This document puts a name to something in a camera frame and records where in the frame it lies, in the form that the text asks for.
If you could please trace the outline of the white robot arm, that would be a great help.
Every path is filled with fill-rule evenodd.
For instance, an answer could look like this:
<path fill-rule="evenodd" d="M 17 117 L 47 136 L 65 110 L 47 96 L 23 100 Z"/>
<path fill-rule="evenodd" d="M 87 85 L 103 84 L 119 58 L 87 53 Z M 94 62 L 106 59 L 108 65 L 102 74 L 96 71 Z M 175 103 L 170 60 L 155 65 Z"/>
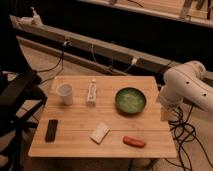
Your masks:
<path fill-rule="evenodd" d="M 213 87 L 202 81 L 206 69 L 199 61 L 190 61 L 168 69 L 165 85 L 156 101 L 161 104 L 161 120 L 168 121 L 172 111 L 186 98 L 208 113 L 213 113 Z"/>

